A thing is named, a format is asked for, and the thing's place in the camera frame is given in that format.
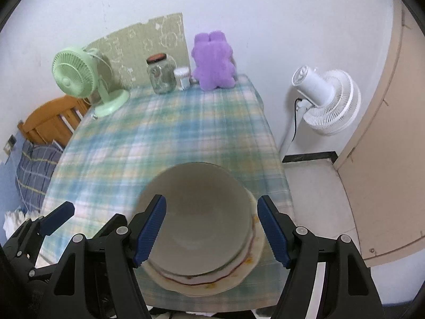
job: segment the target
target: jar lid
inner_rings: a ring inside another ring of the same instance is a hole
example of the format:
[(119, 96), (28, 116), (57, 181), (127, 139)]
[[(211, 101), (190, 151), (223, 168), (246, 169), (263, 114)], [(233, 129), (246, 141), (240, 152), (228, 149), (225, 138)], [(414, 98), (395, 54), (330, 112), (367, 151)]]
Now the jar lid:
[(165, 60), (166, 58), (167, 58), (166, 53), (159, 53), (159, 54), (151, 55), (150, 57), (148, 57), (146, 59), (146, 63), (148, 65), (151, 65), (152, 63), (156, 63), (156, 62)]

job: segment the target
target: fan base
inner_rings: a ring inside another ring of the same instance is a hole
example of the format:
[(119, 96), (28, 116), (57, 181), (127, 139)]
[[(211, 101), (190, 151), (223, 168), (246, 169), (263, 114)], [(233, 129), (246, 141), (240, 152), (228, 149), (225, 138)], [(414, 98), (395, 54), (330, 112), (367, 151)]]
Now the fan base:
[(127, 90), (119, 89), (109, 94), (110, 101), (100, 103), (94, 113), (97, 117), (104, 117), (120, 109), (130, 98), (130, 93)]

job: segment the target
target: screw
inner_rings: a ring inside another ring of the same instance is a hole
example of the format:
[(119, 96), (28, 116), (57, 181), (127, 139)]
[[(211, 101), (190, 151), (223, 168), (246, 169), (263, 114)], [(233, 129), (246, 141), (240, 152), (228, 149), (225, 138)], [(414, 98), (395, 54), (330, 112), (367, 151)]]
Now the screw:
[(346, 234), (341, 235), (341, 241), (342, 242), (345, 242), (345, 243), (350, 243), (351, 242), (351, 237), (348, 236), (348, 235), (346, 235)]
[(300, 235), (306, 235), (309, 232), (306, 227), (297, 227), (295, 231)]
[(74, 241), (75, 243), (81, 242), (82, 241), (82, 235), (81, 234), (74, 235), (74, 237), (72, 238), (72, 241)]
[(128, 228), (127, 227), (119, 227), (116, 229), (116, 233), (118, 235), (124, 235), (128, 232)]

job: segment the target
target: white cloth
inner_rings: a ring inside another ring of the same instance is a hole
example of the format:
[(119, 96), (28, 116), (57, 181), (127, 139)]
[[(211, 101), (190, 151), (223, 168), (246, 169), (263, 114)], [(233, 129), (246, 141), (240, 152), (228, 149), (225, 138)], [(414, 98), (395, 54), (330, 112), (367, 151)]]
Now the white cloth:
[(4, 214), (4, 224), (3, 229), (6, 232), (6, 238), (9, 239), (12, 234), (18, 229), (22, 223), (24, 223), (28, 218), (31, 218), (33, 221), (40, 217), (38, 212), (27, 212), (26, 215), (22, 212), (21, 209), (16, 209), (15, 211), (7, 211)]

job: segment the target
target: white floor tile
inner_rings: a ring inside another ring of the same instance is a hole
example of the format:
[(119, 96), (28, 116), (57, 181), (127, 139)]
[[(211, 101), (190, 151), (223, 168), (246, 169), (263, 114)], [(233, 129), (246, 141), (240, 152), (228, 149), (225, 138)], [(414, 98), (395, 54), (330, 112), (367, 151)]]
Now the white floor tile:
[(344, 186), (330, 160), (287, 163), (284, 168), (297, 225), (328, 238), (355, 228)]

